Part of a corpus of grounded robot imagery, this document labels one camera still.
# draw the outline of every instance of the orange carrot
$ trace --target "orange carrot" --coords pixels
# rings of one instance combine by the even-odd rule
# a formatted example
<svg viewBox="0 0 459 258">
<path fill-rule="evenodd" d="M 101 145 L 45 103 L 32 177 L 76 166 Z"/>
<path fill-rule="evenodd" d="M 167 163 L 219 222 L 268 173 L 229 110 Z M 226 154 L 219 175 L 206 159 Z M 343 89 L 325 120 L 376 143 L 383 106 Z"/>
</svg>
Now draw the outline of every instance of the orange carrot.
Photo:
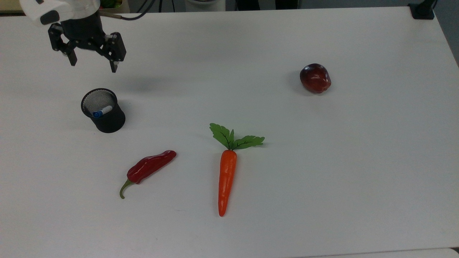
<svg viewBox="0 0 459 258">
<path fill-rule="evenodd" d="M 242 139 L 234 140 L 234 130 L 230 132 L 224 126 L 214 123 L 210 124 L 210 130 L 213 132 L 213 137 L 227 148 L 220 159 L 220 179 L 218 182 L 218 214 L 223 217 L 228 206 L 236 171 L 237 155 L 234 150 L 263 145 L 264 137 L 247 135 Z"/>
<path fill-rule="evenodd" d="M 225 150 L 220 159 L 220 179 L 218 182 L 218 214 L 223 217 L 228 206 L 234 172 L 236 171 L 236 152 Z"/>
</svg>

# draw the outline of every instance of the green stem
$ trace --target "green stem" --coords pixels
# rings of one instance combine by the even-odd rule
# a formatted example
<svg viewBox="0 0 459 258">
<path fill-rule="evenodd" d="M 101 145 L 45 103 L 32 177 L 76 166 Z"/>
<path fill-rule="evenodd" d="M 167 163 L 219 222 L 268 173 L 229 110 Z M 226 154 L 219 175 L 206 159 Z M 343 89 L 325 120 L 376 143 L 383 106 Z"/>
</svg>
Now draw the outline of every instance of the green stem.
<svg viewBox="0 0 459 258">
<path fill-rule="evenodd" d="M 121 190 L 119 191 L 119 196 L 121 197 L 121 199 L 124 199 L 123 190 L 132 184 L 133 182 L 129 181 L 129 179 L 126 180 L 126 183 L 124 183 L 124 185 L 121 187 Z"/>
</svg>

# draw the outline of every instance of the green leaf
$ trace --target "green leaf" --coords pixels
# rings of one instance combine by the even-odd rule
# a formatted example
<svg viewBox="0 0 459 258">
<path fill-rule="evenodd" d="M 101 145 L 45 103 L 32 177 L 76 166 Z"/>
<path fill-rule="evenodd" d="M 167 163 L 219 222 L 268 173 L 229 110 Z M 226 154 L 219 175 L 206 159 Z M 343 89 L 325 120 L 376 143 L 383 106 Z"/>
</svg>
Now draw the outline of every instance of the green leaf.
<svg viewBox="0 0 459 258">
<path fill-rule="evenodd" d="M 219 141 L 229 150 L 232 148 L 234 142 L 234 130 L 232 130 L 230 133 L 230 130 L 216 123 L 210 124 L 210 130 L 213 132 L 213 137 L 217 139 L 217 141 Z"/>
<path fill-rule="evenodd" d="M 229 134 L 229 148 L 230 150 L 233 150 L 233 144 L 234 144 L 234 130 L 231 130 L 231 133 Z"/>
<path fill-rule="evenodd" d="M 248 147 L 254 147 L 263 145 L 264 137 L 257 137 L 253 135 L 244 136 L 242 139 L 235 140 L 233 143 L 233 150 L 246 149 Z"/>
</svg>

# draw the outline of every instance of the pen holder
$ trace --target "pen holder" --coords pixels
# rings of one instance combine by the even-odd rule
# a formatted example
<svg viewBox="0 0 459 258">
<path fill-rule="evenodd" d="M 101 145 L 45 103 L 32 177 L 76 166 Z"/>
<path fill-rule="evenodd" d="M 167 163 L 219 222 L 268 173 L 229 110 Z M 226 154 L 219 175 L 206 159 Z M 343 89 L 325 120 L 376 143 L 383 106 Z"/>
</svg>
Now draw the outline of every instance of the pen holder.
<svg viewBox="0 0 459 258">
<path fill-rule="evenodd" d="M 126 120 L 115 93 L 108 89 L 99 88 L 86 93 L 81 100 L 81 111 L 103 133 L 120 130 Z"/>
</svg>

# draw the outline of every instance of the white marker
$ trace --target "white marker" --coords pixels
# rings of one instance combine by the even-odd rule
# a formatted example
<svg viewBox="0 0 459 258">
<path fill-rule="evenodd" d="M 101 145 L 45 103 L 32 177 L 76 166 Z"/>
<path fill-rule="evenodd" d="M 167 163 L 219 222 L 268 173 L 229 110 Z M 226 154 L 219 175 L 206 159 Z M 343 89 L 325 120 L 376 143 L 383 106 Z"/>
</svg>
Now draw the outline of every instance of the white marker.
<svg viewBox="0 0 459 258">
<path fill-rule="evenodd" d="M 103 116 L 104 114 L 107 114 L 108 112 L 110 112 L 111 110 L 113 109 L 112 106 L 106 106 L 105 108 L 97 111 L 97 112 L 93 112 L 92 115 L 95 117 L 95 118 L 99 118 L 101 116 Z"/>
</svg>

